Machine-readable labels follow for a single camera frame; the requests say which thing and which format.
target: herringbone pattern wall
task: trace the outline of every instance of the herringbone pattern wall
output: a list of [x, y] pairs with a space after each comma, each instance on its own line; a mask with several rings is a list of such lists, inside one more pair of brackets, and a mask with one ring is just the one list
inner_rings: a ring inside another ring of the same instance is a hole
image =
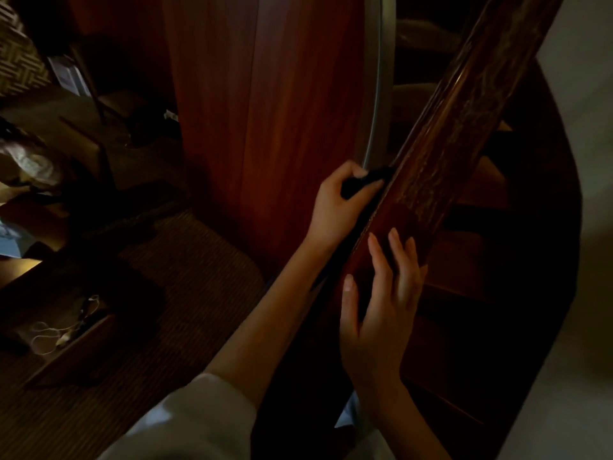
[[0, 0], [0, 97], [50, 83], [49, 71], [9, 0]]

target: white cloth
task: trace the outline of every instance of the white cloth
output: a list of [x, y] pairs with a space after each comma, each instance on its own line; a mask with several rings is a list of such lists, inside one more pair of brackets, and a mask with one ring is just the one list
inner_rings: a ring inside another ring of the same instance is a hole
[[[394, 460], [381, 434], [361, 416], [354, 394], [339, 423], [356, 425], [359, 437], [366, 437], [348, 459]], [[99, 460], [249, 460], [255, 422], [256, 409], [241, 392], [204, 373], [149, 410]]]

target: person's right hand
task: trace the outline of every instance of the person's right hand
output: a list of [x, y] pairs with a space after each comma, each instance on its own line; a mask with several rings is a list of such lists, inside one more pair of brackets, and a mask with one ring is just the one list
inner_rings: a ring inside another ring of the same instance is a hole
[[351, 275], [347, 275], [343, 287], [341, 358], [367, 411], [375, 410], [381, 404], [380, 398], [400, 384], [400, 363], [409, 342], [428, 268], [419, 268], [412, 237], [403, 248], [394, 228], [389, 232], [388, 240], [398, 275], [394, 278], [377, 238], [369, 234], [368, 249], [375, 278], [362, 323], [358, 322], [358, 290]]

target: person's left hand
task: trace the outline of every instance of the person's left hand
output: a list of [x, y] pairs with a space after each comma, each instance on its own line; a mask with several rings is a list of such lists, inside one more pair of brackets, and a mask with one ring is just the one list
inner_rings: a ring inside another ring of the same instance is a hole
[[362, 210], [383, 187], [383, 180], [365, 186], [349, 200], [341, 197], [341, 186], [351, 176], [366, 174], [368, 171], [356, 162], [346, 161], [321, 183], [305, 238], [311, 247], [332, 253], [351, 232]]

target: white sleeve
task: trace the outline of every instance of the white sleeve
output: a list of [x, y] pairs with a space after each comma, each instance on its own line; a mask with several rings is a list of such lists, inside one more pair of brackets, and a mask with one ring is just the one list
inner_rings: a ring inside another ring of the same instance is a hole
[[204, 373], [151, 409], [99, 460], [249, 460], [255, 421], [243, 394]]

